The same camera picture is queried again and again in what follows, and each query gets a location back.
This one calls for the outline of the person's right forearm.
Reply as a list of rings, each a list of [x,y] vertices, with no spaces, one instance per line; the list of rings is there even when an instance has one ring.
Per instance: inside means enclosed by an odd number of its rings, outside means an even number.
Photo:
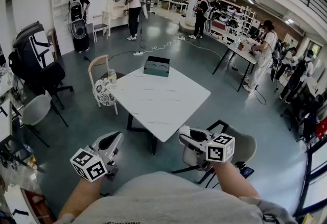
[[[229,161],[211,162],[221,190],[235,197],[261,198],[256,189],[240,174]]]

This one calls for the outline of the dark green box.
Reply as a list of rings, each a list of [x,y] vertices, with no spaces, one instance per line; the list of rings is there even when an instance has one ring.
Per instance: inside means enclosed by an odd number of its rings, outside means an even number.
[[[170,71],[170,59],[149,56],[144,65],[144,74],[168,77]]]

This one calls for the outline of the black office chair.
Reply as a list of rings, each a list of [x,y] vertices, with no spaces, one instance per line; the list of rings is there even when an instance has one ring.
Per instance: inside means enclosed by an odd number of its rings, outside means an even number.
[[[296,139],[308,144],[312,137],[315,135],[315,128],[317,125],[317,112],[322,107],[325,98],[318,94],[311,101],[306,101],[300,96],[297,96],[291,101],[291,109],[286,108],[281,114],[281,117],[287,117],[290,120],[289,131],[293,127],[299,130],[302,127],[302,133]]]
[[[74,89],[73,86],[60,87],[60,85],[62,85],[62,80],[65,78],[65,71],[60,63],[55,61],[46,68],[37,71],[24,65],[18,53],[12,52],[9,55],[9,67],[16,76],[27,83],[29,89],[35,95],[41,95],[47,91],[51,97],[56,97],[61,109],[64,110],[64,105],[58,96],[58,92],[64,90],[73,92]]]

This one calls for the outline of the white equipment shelving rack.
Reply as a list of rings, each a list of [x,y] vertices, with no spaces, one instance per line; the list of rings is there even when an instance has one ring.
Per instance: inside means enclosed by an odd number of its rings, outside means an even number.
[[[238,6],[226,0],[209,0],[210,8],[205,14],[207,20],[204,28],[206,32],[217,34],[219,37],[225,32],[232,36],[250,34],[256,12],[251,7]]]

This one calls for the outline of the white cloth piece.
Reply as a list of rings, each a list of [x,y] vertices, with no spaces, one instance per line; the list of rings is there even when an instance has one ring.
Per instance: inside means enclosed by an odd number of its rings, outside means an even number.
[[[180,139],[190,139],[191,137],[190,133],[191,133],[190,127],[186,125],[181,126],[178,130]]]

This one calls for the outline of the person's left forearm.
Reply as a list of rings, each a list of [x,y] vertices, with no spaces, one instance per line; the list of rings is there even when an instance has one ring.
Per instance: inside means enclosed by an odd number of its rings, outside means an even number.
[[[61,209],[58,220],[67,214],[72,215],[73,217],[78,217],[87,207],[100,199],[102,180],[102,177],[94,182],[81,179]]]

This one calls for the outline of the white chair with dark seat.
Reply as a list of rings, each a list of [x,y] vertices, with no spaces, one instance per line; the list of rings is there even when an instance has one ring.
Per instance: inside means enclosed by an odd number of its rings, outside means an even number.
[[[108,39],[109,26],[103,14],[94,15],[92,17],[92,32],[95,43],[97,43],[97,32],[99,31],[102,32],[103,37],[106,37],[106,39]]]

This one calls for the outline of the black window frame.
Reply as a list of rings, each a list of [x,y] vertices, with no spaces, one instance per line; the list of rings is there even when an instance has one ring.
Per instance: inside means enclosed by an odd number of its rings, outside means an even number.
[[[302,222],[308,213],[327,209],[327,137],[307,151],[308,161],[294,217]]]

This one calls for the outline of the floral black white cushion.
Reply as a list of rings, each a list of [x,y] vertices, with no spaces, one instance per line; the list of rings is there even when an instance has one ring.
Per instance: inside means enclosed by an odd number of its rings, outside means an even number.
[[[101,78],[97,80],[92,88],[92,93],[98,103],[98,106],[114,106],[116,104],[115,98],[110,94],[107,86],[109,85],[109,78]]]

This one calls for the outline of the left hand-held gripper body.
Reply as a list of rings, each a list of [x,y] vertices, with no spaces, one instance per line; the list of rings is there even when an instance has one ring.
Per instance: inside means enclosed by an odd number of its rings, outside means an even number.
[[[70,159],[76,173],[89,182],[94,182],[103,176],[113,181],[118,173],[115,162],[105,160],[96,151],[87,151],[80,148]]]

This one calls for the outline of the white vanity table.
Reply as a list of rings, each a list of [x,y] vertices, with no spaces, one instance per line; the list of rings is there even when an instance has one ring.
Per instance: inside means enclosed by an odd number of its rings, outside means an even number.
[[[111,29],[128,25],[129,9],[120,7],[102,11],[102,23],[108,26],[107,36],[111,36]]]

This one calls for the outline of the clear plastic water bottle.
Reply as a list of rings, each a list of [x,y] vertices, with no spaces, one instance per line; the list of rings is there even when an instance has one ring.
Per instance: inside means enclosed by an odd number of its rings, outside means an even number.
[[[108,70],[108,82],[110,88],[115,88],[117,86],[117,77],[114,69]]]

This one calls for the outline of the grey shell chair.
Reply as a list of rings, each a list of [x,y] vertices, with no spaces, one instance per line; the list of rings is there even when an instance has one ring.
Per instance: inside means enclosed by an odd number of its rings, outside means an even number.
[[[237,131],[236,129],[234,129],[233,127],[229,126],[227,123],[221,120],[218,120],[210,127],[208,127],[206,130],[210,131],[212,134],[225,133],[235,138],[235,152],[233,154],[233,157],[230,160],[228,160],[235,167],[237,162],[244,162],[244,163],[248,162],[256,152],[256,140],[252,136],[240,133],[239,131]],[[200,166],[197,163],[197,159],[198,159],[198,152],[193,151],[188,147],[184,146],[183,161],[186,165],[188,165],[188,168],[176,170],[173,171],[172,173],[176,174],[176,173],[182,173],[191,170],[205,171],[206,174],[198,182],[198,184],[201,184],[211,174],[215,174],[215,171],[211,163],[207,169],[200,168]]]
[[[24,126],[26,126],[48,148],[50,146],[39,136],[35,126],[45,119],[51,109],[54,109],[64,122],[65,126],[68,127],[67,122],[54,105],[52,97],[47,90],[44,94],[36,96],[26,106],[24,106],[21,115],[21,121]]]

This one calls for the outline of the wooden chair with brown seat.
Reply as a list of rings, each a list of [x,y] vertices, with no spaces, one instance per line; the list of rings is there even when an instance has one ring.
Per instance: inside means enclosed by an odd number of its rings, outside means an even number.
[[[109,56],[108,55],[102,55],[102,56],[99,56],[99,57],[96,57],[95,59],[93,59],[91,62],[90,62],[90,64],[89,64],[89,66],[88,66],[88,70],[87,70],[87,72],[88,72],[88,75],[89,75],[89,79],[90,79],[90,82],[91,82],[91,86],[92,86],[92,88],[93,88],[93,86],[94,86],[94,84],[95,84],[95,82],[97,81],[95,81],[94,79],[93,79],[93,76],[92,76],[92,68],[94,67],[94,66],[99,66],[99,65],[105,65],[106,66],[106,72],[99,78],[99,79],[101,79],[101,78],[107,78],[108,77],[108,70],[110,69],[109,68]],[[117,77],[117,79],[120,79],[120,78],[122,78],[124,76],[124,74],[123,73],[116,73],[116,77]],[[116,115],[118,115],[118,109],[117,109],[117,104],[115,104],[114,106],[112,106],[113,108],[114,108],[114,112],[115,112],[115,114]]]

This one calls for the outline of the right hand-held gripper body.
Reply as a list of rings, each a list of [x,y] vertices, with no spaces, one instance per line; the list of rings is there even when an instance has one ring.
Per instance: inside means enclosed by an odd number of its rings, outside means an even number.
[[[225,133],[214,133],[198,144],[197,163],[202,169],[207,169],[211,162],[224,163],[233,157],[235,138]]]

